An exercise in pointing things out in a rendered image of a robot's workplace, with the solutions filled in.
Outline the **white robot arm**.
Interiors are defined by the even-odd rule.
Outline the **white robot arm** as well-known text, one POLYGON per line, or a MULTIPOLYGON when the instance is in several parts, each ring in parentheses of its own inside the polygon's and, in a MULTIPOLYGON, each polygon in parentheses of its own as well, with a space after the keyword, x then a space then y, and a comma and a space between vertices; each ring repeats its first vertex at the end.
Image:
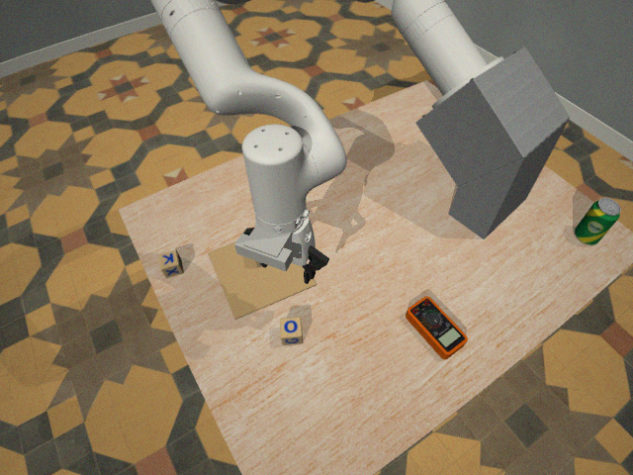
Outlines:
MULTIPOLYGON (((310 214, 306 196, 346 167, 336 131, 306 92, 250 67, 216 0, 150 1, 213 113, 269 115, 292 127, 265 125, 243 140, 258 224, 234 244, 237 254, 287 271, 293 253, 284 246, 310 214)), ((504 59, 487 64, 444 0, 394 0, 391 17, 445 96, 433 109, 504 59)))

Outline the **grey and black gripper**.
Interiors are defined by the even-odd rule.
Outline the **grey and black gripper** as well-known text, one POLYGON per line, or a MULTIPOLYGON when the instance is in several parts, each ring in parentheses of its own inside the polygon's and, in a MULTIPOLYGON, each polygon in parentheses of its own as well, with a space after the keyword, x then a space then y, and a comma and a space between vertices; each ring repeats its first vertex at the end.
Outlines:
POLYGON ((306 284, 314 279, 317 270, 325 267, 329 262, 329 258, 316 249, 314 230, 309 217, 301 219, 284 248, 292 251, 292 263, 305 269, 304 281, 306 284), (307 264, 308 259, 309 264, 307 264))

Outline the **green drink can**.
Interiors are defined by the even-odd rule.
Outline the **green drink can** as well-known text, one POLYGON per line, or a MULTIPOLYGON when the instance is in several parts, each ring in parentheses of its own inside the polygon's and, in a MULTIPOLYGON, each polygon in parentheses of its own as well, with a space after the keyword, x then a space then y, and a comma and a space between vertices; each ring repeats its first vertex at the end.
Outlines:
POLYGON ((575 228, 579 241, 595 245, 619 219, 621 208, 614 200, 601 198, 594 202, 575 228))

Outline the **orange digital multimeter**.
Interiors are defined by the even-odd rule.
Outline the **orange digital multimeter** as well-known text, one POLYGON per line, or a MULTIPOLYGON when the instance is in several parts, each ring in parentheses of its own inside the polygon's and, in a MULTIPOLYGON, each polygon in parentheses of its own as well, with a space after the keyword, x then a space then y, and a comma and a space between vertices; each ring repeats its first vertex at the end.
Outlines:
POLYGON ((448 359, 468 341, 430 297, 409 307, 406 318, 442 359, 448 359))

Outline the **tan mat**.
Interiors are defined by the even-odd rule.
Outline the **tan mat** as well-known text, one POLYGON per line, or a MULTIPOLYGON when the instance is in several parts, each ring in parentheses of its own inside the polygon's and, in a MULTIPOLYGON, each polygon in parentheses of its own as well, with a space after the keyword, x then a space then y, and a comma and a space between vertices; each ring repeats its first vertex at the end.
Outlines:
POLYGON ((234 318, 237 320, 317 284, 304 281, 305 269, 291 263, 287 271, 236 254, 234 243, 209 252, 234 318))

